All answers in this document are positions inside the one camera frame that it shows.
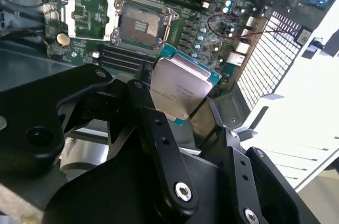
cable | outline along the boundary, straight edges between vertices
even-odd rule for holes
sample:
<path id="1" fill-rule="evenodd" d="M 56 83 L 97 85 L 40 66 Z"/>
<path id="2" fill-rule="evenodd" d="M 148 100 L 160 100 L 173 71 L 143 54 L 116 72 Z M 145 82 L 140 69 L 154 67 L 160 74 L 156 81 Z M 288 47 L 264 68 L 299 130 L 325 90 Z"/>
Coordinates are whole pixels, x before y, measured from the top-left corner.
<path id="1" fill-rule="evenodd" d="M 45 40 L 43 35 L 43 28 L 7 28 L 6 30 L 0 32 L 1 40 L 8 40 L 13 38 L 23 38 L 23 37 L 31 37 L 31 36 L 39 36 L 45 45 L 49 45 L 49 43 Z"/>
<path id="2" fill-rule="evenodd" d="M 44 5 L 45 3 L 47 3 L 47 0 L 43 0 L 41 3 L 39 4 L 35 4 L 35 5 L 21 5 L 21 4 L 18 4 L 18 3 L 15 3 L 15 2 L 12 2 L 10 0 L 2 0 L 8 4 L 12 4 L 13 6 L 17 6 L 17 7 L 21 7 L 21 8 L 39 8 L 41 7 L 42 5 Z"/>
<path id="3" fill-rule="evenodd" d="M 252 32 L 252 33 L 245 34 L 245 35 L 236 35 L 236 36 L 229 37 L 229 36 L 224 36 L 224 35 L 217 33 L 215 30 L 212 29 L 212 27 L 210 25 L 210 20 L 215 19 L 216 17 L 220 17 L 220 16 L 228 17 L 228 18 L 231 18 L 231 19 L 236 19 L 236 17 L 233 17 L 233 16 L 228 15 L 228 14 L 218 14 L 218 15 L 213 15 L 213 16 L 211 16 L 207 19 L 207 27 L 209 28 L 209 30 L 211 32 L 213 32 L 216 36 L 219 36 L 219 37 L 222 37 L 222 38 L 225 38 L 225 39 L 240 39 L 240 38 L 250 37 L 250 36 L 253 36 L 253 35 L 257 35 L 257 34 L 271 33 L 271 32 L 293 33 L 293 32 L 299 31 L 299 30 L 294 30 L 294 31 L 272 30 L 272 31 Z"/>

metal screw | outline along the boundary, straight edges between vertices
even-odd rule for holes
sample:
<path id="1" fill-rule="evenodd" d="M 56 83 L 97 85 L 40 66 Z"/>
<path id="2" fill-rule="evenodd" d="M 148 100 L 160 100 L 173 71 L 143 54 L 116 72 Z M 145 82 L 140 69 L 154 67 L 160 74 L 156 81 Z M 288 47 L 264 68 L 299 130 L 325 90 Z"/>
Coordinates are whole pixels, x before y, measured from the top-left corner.
<path id="1" fill-rule="evenodd" d="M 192 192 L 190 188 L 182 182 L 178 182 L 175 184 L 174 191 L 176 196 L 182 201 L 188 202 L 192 198 Z"/>
<path id="2" fill-rule="evenodd" d="M 238 137 L 237 133 L 235 133 L 234 131 L 229 130 L 228 132 L 231 134 L 232 137 L 234 138 Z"/>
<path id="3" fill-rule="evenodd" d="M 0 115 L 0 130 L 3 130 L 7 127 L 7 120 L 6 118 Z"/>
<path id="4" fill-rule="evenodd" d="M 142 85 L 142 83 L 136 81 L 135 82 L 135 85 L 140 89 L 140 90 L 143 90 L 144 89 L 144 86 Z"/>
<path id="5" fill-rule="evenodd" d="M 99 77 L 106 77 L 106 74 L 100 70 L 97 70 L 96 71 L 96 74 L 99 76 Z"/>
<path id="6" fill-rule="evenodd" d="M 265 157 L 264 153 L 263 153 L 262 151 L 260 151 L 260 150 L 257 150 L 256 153 L 257 153 L 261 158 Z"/>
<path id="7" fill-rule="evenodd" d="M 246 208 L 245 217 L 250 224 L 259 224 L 259 219 L 252 210 Z"/>

black cable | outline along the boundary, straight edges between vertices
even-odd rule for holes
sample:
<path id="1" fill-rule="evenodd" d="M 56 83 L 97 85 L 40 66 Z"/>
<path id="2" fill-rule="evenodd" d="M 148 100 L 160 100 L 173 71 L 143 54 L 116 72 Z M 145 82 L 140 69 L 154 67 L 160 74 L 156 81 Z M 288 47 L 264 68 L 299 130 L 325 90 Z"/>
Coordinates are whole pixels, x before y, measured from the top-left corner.
<path id="1" fill-rule="evenodd" d="M 23 37 L 32 37 L 32 36 L 39 36 L 43 43 L 48 45 L 49 43 L 45 40 L 43 35 L 44 29 L 43 28 L 7 28 L 6 30 L 0 32 L 0 40 L 11 40 L 16 38 L 23 38 Z"/>
<path id="2" fill-rule="evenodd" d="M 39 22 L 39 23 L 44 23 L 43 13 L 33 15 L 33 14 L 30 14 L 30 13 L 27 13 L 27 12 L 17 11 L 16 9 L 14 9 L 10 6 L 7 6 L 5 4 L 0 4 L 0 9 L 6 11 L 8 13 L 11 13 L 11 14 L 17 13 L 19 17 L 22 17 L 24 19 L 29 19 L 29 20 L 36 21 L 36 22 Z"/>
<path id="3" fill-rule="evenodd" d="M 4 2 L 11 4 L 13 6 L 17 6 L 17 7 L 21 7 L 21 8 L 40 8 L 42 5 L 44 5 L 45 3 L 47 3 L 48 0 L 43 0 L 41 3 L 39 4 L 35 4 L 35 5 L 21 5 L 15 2 L 12 2 L 10 0 L 3 0 Z"/>

capacitor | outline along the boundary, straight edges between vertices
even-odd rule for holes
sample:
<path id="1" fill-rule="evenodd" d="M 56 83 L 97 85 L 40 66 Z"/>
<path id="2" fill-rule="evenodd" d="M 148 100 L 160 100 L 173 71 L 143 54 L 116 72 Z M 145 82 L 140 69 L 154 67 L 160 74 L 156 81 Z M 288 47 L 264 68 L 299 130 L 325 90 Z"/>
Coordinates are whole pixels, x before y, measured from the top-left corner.
<path id="1" fill-rule="evenodd" d="M 225 13 L 225 14 L 227 14 L 227 13 L 229 12 L 229 8 L 228 8 L 228 7 L 223 8 L 223 9 L 222 9 L 222 12 Z"/>
<path id="2" fill-rule="evenodd" d="M 196 45 L 194 46 L 194 48 L 196 49 L 196 51 L 199 51 L 200 48 L 201 48 L 201 46 L 200 46 L 199 44 L 196 44 Z"/>
<path id="3" fill-rule="evenodd" d="M 225 5 L 226 5 L 227 7 L 230 7 L 230 6 L 232 5 L 232 2 L 231 2 L 230 0 L 227 0 L 227 1 L 225 2 Z"/>

black mechanical arm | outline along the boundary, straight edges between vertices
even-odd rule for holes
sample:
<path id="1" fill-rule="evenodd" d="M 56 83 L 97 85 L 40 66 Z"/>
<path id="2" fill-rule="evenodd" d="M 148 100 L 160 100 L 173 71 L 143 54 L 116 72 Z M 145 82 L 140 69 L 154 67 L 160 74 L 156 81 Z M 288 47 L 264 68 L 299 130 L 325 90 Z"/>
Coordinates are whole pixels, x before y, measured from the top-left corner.
<path id="1" fill-rule="evenodd" d="M 0 210 L 51 224 L 319 223 L 263 151 L 242 151 L 212 100 L 192 115 L 208 107 L 214 119 L 196 138 L 201 156 L 180 151 L 145 69 L 124 83 L 84 65 L 0 93 Z M 64 138 L 93 119 L 117 154 L 66 183 Z"/>

